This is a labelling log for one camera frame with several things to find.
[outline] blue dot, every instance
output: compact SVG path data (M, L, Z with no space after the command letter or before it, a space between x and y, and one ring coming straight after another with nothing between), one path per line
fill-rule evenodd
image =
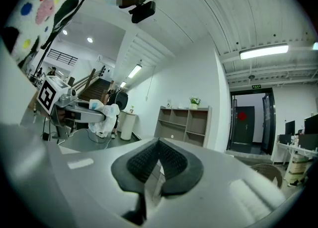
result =
M32 4L26 3L21 9L21 14L28 15L30 13L31 9L32 9Z

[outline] exit sign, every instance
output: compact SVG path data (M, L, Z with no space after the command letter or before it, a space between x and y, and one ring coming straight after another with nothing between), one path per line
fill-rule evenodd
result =
M260 85L252 85L252 89L260 89L262 88Z

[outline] metal railing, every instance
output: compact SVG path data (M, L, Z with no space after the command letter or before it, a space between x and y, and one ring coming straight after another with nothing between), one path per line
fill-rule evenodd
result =
M105 69L105 66L103 66L102 69L97 71L97 72L96 72L96 69L93 69L91 71L90 75L84 77L83 79L78 80L77 82L74 82L72 88L75 89L76 91L78 91L83 86L85 86L85 88L82 90L82 91L84 91L85 89L87 89L89 87L90 82L93 79L95 79L96 77L99 77L103 73L104 69Z
M68 54L65 54L63 52L59 52L53 49L49 51L48 57L52 59L56 59L57 61L63 62L70 66L74 66L78 60L78 58L72 57Z

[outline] computer monitor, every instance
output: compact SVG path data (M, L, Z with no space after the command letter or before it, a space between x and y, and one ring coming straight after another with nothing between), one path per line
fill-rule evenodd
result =
M295 135L295 120L285 124L285 135Z
M305 135L318 134L318 115L305 119Z

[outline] small plant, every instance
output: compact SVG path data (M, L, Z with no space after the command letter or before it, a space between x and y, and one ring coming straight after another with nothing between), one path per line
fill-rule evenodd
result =
M201 102L201 99L198 97L192 96L192 97L190 97L190 102L199 105Z

